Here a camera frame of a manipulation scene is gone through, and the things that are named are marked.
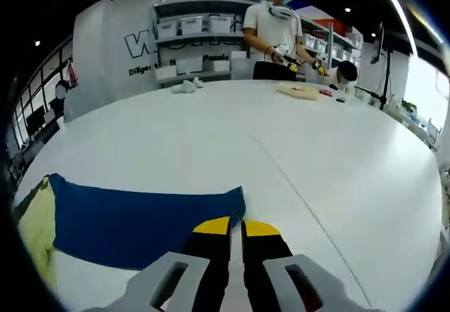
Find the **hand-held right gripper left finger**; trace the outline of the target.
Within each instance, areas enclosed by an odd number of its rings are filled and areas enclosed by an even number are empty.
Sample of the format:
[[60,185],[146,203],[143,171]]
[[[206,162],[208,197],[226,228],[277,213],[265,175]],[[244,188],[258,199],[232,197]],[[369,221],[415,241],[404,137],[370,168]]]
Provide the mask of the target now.
[[230,218],[205,221],[179,253],[167,252],[133,276],[121,297],[90,311],[219,311],[230,253]]

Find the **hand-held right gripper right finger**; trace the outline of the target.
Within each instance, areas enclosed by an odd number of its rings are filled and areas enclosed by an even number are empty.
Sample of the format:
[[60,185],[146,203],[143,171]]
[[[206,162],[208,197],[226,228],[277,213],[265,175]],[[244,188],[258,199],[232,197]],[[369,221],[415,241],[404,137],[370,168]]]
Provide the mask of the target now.
[[303,254],[294,255],[280,232],[241,223],[244,284],[253,311],[368,311],[341,280]]

